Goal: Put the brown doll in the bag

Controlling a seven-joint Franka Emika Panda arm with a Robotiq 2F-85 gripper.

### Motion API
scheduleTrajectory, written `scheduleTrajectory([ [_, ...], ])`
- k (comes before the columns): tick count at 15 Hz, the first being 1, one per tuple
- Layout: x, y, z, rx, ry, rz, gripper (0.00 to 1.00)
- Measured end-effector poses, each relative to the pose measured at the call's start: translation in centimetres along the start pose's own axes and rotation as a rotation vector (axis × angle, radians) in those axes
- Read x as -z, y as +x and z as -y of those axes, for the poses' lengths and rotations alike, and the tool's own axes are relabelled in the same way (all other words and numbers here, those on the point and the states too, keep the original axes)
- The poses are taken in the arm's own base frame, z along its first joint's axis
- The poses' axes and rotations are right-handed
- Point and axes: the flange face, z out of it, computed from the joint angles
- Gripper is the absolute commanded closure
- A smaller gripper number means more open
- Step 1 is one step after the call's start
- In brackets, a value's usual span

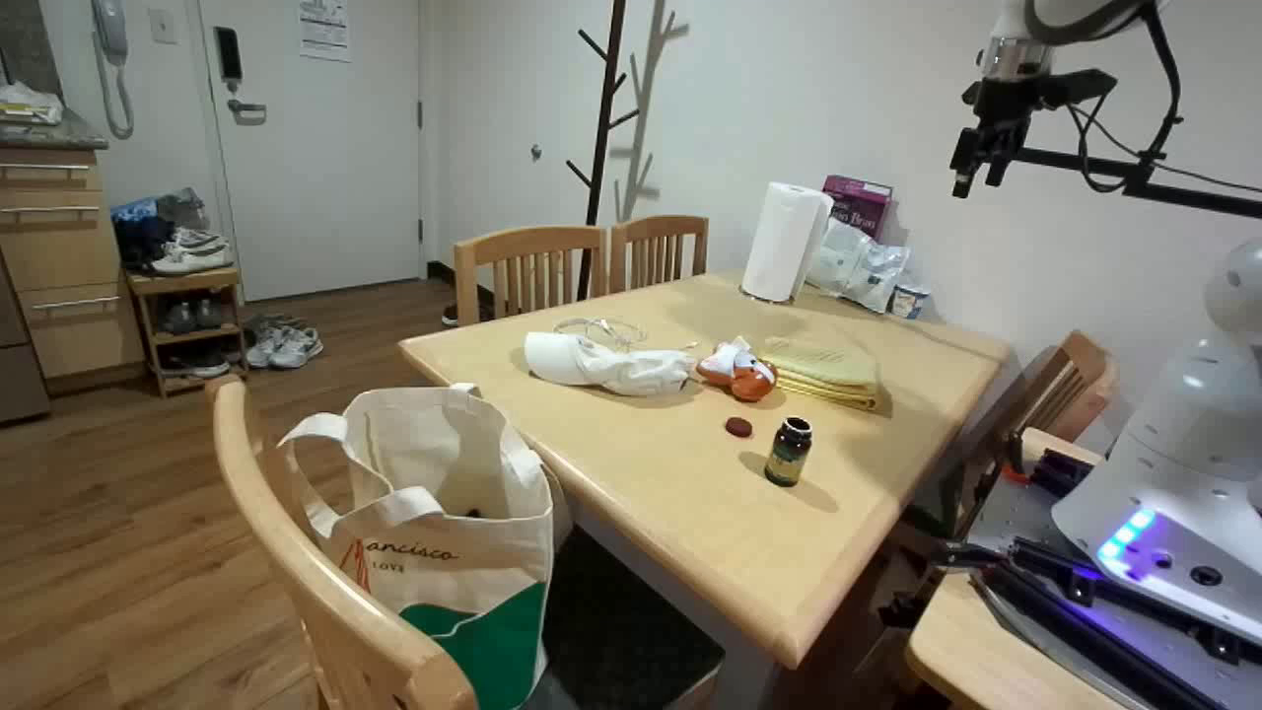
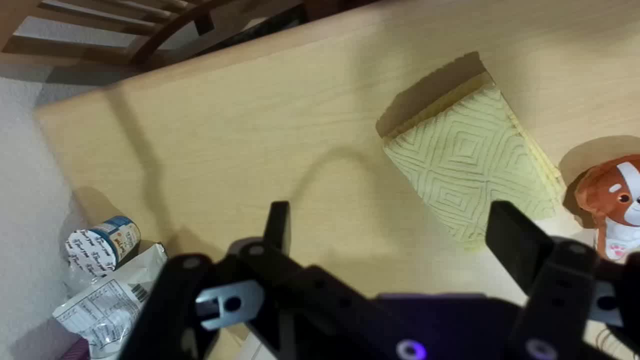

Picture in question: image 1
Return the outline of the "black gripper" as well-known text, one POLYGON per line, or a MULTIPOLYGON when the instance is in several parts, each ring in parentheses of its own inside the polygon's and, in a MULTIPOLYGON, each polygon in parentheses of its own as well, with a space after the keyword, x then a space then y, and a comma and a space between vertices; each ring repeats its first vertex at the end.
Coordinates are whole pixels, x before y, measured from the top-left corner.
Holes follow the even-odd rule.
POLYGON ((997 185, 1014 161, 1068 165, 1068 153, 1031 149, 1031 118, 1036 109, 1077 105, 1086 98, 1110 98, 1117 80, 1110 71, 1035 73, 1017 84, 977 80, 964 89, 975 109, 951 153, 954 195, 966 195, 975 177, 997 185))

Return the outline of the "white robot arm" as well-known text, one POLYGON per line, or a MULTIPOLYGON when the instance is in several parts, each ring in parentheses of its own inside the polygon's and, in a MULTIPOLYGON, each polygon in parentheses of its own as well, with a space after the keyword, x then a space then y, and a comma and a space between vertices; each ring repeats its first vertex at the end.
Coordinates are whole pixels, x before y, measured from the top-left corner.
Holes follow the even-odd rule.
POLYGON ((954 195, 966 195, 975 177, 997 185, 1021 153, 1031 118, 1090 98, 1110 98, 1110 71, 1055 71, 1055 50, 1097 44, 1136 25, 1151 0, 997 0, 997 18, 977 50, 977 80, 964 89, 975 123, 951 153, 954 195))

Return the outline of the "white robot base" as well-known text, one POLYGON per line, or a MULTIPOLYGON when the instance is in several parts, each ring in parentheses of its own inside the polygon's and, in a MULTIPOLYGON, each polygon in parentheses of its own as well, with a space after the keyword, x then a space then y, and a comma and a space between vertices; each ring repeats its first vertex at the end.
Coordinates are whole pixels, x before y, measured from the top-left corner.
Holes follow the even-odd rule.
POLYGON ((1215 265, 1202 309, 1055 525, 1119 589, 1262 642, 1262 239, 1215 265))

